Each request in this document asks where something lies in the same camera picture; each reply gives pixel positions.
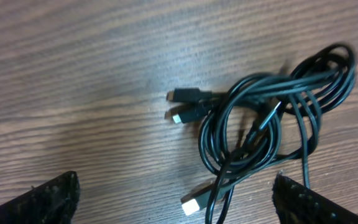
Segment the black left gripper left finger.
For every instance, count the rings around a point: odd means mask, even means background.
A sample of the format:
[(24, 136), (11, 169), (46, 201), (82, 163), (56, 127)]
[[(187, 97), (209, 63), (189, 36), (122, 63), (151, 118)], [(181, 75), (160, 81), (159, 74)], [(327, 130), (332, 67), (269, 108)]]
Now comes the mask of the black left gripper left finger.
[(71, 223), (79, 201), (77, 173), (67, 171), (0, 205), (0, 224)]

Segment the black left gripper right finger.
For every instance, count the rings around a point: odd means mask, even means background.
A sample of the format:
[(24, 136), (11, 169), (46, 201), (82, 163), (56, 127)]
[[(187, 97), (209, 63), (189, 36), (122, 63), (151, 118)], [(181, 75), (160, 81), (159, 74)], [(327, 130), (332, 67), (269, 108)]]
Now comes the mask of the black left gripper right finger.
[(278, 174), (272, 200), (281, 224), (358, 224), (358, 215)]

